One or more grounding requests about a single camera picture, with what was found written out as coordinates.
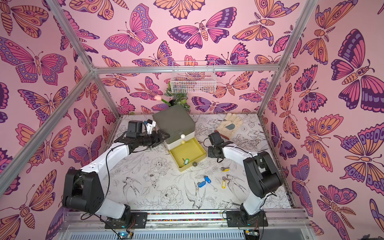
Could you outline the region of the grey three-drawer storage box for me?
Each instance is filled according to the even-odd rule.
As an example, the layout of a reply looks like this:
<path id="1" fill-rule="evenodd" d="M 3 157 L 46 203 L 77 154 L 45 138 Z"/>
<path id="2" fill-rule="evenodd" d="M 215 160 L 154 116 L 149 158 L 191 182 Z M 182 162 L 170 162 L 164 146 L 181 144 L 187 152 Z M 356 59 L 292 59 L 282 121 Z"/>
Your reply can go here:
<path id="1" fill-rule="evenodd" d="M 180 105 L 153 114 L 153 120 L 159 130 L 169 134 L 165 147 L 170 152 L 180 172 L 193 166 L 207 157 L 202 145 L 195 138 L 196 123 Z"/>

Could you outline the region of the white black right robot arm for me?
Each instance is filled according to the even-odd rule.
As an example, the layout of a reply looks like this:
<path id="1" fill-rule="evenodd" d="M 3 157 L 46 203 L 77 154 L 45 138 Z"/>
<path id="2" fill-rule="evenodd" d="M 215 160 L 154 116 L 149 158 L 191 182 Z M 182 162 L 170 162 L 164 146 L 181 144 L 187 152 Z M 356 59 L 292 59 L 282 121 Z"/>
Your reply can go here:
<path id="1" fill-rule="evenodd" d="M 283 184 L 280 172 L 271 155 L 266 152 L 250 152 L 224 141 L 218 132 L 208 136 L 211 145 L 208 157 L 217 162 L 229 159 L 244 167 L 250 193 L 238 211 L 227 211 L 225 219 L 229 227 L 267 227 L 268 221 L 263 207 L 269 196 Z"/>

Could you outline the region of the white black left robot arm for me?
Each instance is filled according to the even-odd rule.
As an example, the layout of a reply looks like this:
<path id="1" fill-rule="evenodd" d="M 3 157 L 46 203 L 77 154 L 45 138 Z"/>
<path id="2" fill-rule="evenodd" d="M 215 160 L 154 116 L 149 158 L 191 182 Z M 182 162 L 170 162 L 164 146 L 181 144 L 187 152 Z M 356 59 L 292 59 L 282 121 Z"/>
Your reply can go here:
<path id="1" fill-rule="evenodd" d="M 153 148 L 169 137 L 169 134 L 161 130 L 153 131 L 150 135 L 124 132 L 96 160 L 80 170 L 68 170 L 62 205 L 71 210 L 104 216 L 127 225 L 132 221 L 130 206 L 108 199 L 108 191 L 103 190 L 102 180 L 110 176 L 110 170 L 121 160 L 135 153 L 136 148 Z"/>

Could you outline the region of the key with blue tag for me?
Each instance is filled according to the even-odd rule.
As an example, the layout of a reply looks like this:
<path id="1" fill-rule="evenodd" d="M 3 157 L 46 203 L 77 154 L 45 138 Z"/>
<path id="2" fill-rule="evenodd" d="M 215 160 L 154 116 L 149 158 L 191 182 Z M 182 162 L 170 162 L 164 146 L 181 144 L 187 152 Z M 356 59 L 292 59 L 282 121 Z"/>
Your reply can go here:
<path id="1" fill-rule="evenodd" d="M 206 184 L 207 184 L 206 181 L 202 181 L 202 182 L 198 182 L 198 183 L 197 183 L 197 186 L 198 186 L 198 188 L 202 188 L 202 187 L 204 187 Z"/>

